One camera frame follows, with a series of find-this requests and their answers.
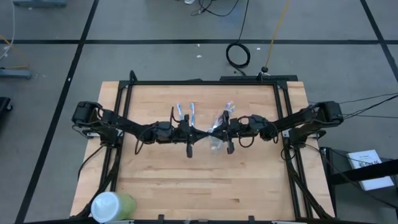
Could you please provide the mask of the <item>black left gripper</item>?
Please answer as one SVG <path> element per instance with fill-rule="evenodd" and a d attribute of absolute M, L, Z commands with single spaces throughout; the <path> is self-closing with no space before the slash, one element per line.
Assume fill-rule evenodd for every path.
<path fill-rule="evenodd" d="M 188 158 L 193 157 L 193 149 L 192 149 L 192 142 L 191 142 L 191 127 L 189 125 L 189 115 L 185 114 L 183 116 L 183 119 L 180 121 L 178 127 L 181 130 L 182 133 L 185 135 L 185 144 L 186 144 L 186 153 Z M 201 141 L 204 139 L 209 138 L 209 133 L 206 131 L 196 131 L 197 135 L 200 135 L 200 137 L 196 138 L 196 141 Z"/>

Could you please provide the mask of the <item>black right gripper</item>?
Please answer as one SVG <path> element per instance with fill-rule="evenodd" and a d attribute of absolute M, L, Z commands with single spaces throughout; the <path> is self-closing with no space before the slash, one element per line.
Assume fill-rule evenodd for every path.
<path fill-rule="evenodd" d="M 242 136 L 240 135 L 240 130 L 242 126 L 239 123 L 237 118 L 230 119 L 229 118 L 229 111 L 224 110 L 222 113 L 222 124 L 221 126 L 213 127 L 209 129 L 209 137 L 213 139 L 219 139 L 222 140 L 223 142 L 227 143 L 227 154 L 232 154 L 235 150 L 233 139 L 237 138 L 238 143 L 240 146 L 241 144 L 241 138 Z"/>

